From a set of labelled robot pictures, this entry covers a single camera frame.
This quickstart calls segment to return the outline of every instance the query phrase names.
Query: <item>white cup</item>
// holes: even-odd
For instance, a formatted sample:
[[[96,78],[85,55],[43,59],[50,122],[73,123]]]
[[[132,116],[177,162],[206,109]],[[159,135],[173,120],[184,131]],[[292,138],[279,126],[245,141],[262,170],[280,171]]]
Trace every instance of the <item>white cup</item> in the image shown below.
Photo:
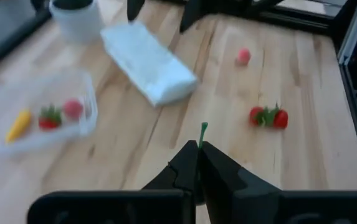
[[[93,0],[87,7],[75,10],[60,9],[54,5],[54,1],[49,1],[49,11],[66,39],[88,43],[100,37],[103,22],[97,0]]]

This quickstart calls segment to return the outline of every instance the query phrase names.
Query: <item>wooden tabletop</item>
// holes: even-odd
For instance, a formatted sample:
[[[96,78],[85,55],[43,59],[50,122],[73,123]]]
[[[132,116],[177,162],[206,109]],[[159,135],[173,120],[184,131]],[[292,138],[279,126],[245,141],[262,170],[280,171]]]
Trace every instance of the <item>wooden tabletop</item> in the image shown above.
[[[126,22],[125,2],[100,0],[107,25]],[[183,9],[147,1],[139,20],[199,77],[190,98],[153,108],[105,53],[102,41],[66,42],[53,21],[0,63],[0,84],[62,68],[86,68],[98,124],[87,138],[0,157],[0,223],[24,223],[55,190],[140,189],[209,122],[205,140],[282,189],[357,189],[357,137],[328,37],[227,16],[180,35]],[[248,47],[247,67],[235,66]],[[284,131],[253,128],[255,105],[282,105]],[[205,206],[198,222],[209,223]]]

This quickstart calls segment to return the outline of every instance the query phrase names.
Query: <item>white paper towel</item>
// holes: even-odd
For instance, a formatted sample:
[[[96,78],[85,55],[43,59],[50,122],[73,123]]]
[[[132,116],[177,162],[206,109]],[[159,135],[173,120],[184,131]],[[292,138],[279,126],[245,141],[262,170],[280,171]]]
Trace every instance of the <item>white paper towel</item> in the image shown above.
[[[140,22],[101,31],[107,53],[153,106],[184,98],[195,90],[196,76]]]

